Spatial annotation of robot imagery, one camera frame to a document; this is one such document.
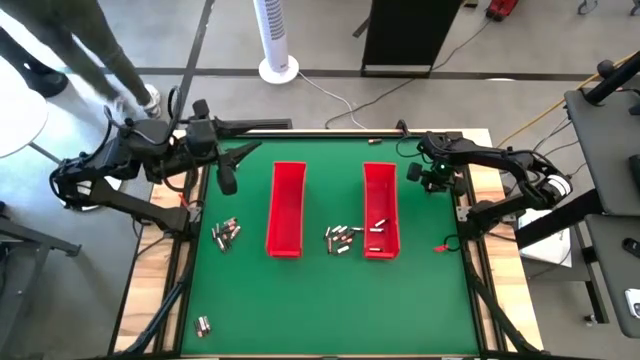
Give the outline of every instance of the person's leg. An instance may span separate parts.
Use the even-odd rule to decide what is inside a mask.
[[[71,70],[80,75],[100,95],[113,101],[120,94],[109,84],[100,68],[60,25],[50,1],[0,0],[0,7],[22,23],[38,40],[49,46]]]
[[[116,41],[97,0],[55,0],[54,3],[64,25],[102,60],[131,91],[138,104],[145,107],[147,113],[156,111],[151,107],[157,107],[159,110],[159,93],[153,87],[145,87],[133,64]]]
[[[27,86],[45,98],[61,93],[69,83],[59,73],[33,57],[0,27],[0,57],[3,57],[22,76]]]

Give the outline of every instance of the workbench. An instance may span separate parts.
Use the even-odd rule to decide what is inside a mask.
[[[401,153],[416,153],[425,131],[412,130]],[[491,146],[486,129],[433,131]],[[382,143],[370,145],[369,138],[381,138]],[[147,352],[173,351],[184,357],[441,358],[474,355],[481,349],[513,350],[470,290],[464,254],[516,328],[542,349],[515,242],[486,236],[484,242],[466,243],[463,253],[433,251],[444,237],[456,233],[456,205],[504,198],[498,171],[470,165],[465,170],[469,192],[461,198],[449,192],[426,194],[420,184],[406,180],[409,163],[422,160],[398,156],[400,138],[399,130],[262,130],[223,140],[223,148],[254,139],[263,144],[237,169],[238,193],[233,196],[221,194],[215,168],[201,170],[190,196],[204,201],[197,241],[167,239],[133,261],[110,352],[135,341],[190,262],[190,286]],[[307,164],[303,254],[297,259],[272,258],[265,249],[274,161]],[[364,162],[397,165],[401,250],[393,260],[365,259],[361,236],[341,256],[328,255],[323,241],[327,226],[363,225]],[[179,185],[184,176],[170,181]],[[178,195],[164,185],[154,186],[151,202],[180,205]],[[223,254],[211,228],[233,216],[242,231]],[[507,226],[493,232],[513,238]],[[155,226],[146,227],[139,248],[160,236]],[[199,338],[193,321],[203,315],[213,330]]]

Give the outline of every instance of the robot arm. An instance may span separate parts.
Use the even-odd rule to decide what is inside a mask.
[[[110,125],[102,144],[91,155],[81,153],[77,158],[63,160],[50,175],[52,191],[71,208],[104,205],[131,214],[136,219],[151,220],[164,231],[187,232],[189,214],[186,209],[165,209],[117,192],[104,177],[134,179],[142,168],[150,182],[164,182],[172,190],[182,191],[171,186],[167,179],[185,171],[193,173],[201,166],[217,164],[217,180],[222,193],[235,194],[234,169],[261,142],[254,141],[223,151],[219,138],[236,136],[252,127],[215,117],[209,119],[209,109],[204,100],[196,101],[193,109],[196,115],[188,120],[173,119],[167,124],[161,120],[134,122],[127,119],[124,125],[116,124],[105,110]],[[181,139],[172,136],[179,123],[187,126],[186,136]],[[117,133],[109,140],[113,126],[117,127]]]
[[[427,192],[455,186],[455,167],[468,164],[507,171],[516,179],[519,195],[496,203],[480,201],[469,209],[461,239],[478,238],[498,225],[503,216],[515,212],[528,208],[551,209],[572,191],[565,175],[548,159],[530,150],[483,147],[462,137],[441,137],[430,131],[422,137],[417,148],[433,163],[429,171],[422,171],[420,164],[412,163],[407,178],[412,181],[421,179]],[[529,172],[539,174],[541,180],[534,184],[529,179]]]

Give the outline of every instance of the gray pants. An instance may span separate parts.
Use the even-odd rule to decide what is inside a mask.
[[[138,104],[151,101],[142,79],[113,36],[97,0],[0,0],[0,7],[108,100],[118,97],[118,91],[74,41],[72,34],[100,58],[131,91]]]

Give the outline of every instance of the wooden table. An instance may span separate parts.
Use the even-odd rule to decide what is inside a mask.
[[[335,134],[354,132],[354,130],[331,131]],[[388,132],[389,130],[366,131]],[[412,132],[418,133],[424,131],[426,130],[412,130]],[[473,140],[480,146],[491,146],[491,138],[487,129],[434,129],[433,131],[462,132],[465,138]],[[325,130],[308,130],[308,132],[325,132]],[[176,135],[182,136],[184,132],[178,131]],[[476,165],[470,165],[469,169],[476,201],[499,201],[504,198],[502,182],[497,170]],[[170,179],[170,182],[174,185],[179,185],[183,181],[183,175]],[[195,199],[196,197],[197,193],[194,193],[191,198]],[[175,192],[172,192],[164,185],[155,185],[151,195],[151,202],[163,207],[173,207],[179,206],[180,199]],[[509,238],[513,238],[514,236],[510,227],[502,225],[495,228],[493,232]],[[146,227],[139,243],[139,249],[145,248],[161,236],[161,232],[155,226]],[[527,341],[538,349],[542,349],[542,341],[516,243],[487,235],[485,237],[485,244],[500,306]],[[470,246],[474,258],[474,265],[480,273],[478,248],[475,243],[470,243]],[[173,239],[166,239],[135,261],[132,267],[130,282],[124,295],[121,314],[116,324],[117,332],[114,333],[110,349],[114,351],[126,349],[144,330],[162,302],[165,287],[167,286],[168,264],[172,250],[179,251],[179,262],[176,274],[172,279],[169,279],[169,284],[173,284],[176,278],[180,276],[186,263],[188,248],[189,243],[178,244],[175,243]],[[497,349],[493,321],[488,310],[484,304],[482,304],[482,300],[479,301],[481,303],[480,311],[483,317],[483,326],[487,337],[488,348]],[[167,321],[167,329],[164,333],[164,344],[162,347],[164,350],[173,348],[179,306],[180,300],[174,305]],[[510,343],[507,345],[509,350],[514,350]],[[147,352],[151,352],[153,349],[154,343],[152,342],[147,348]]]

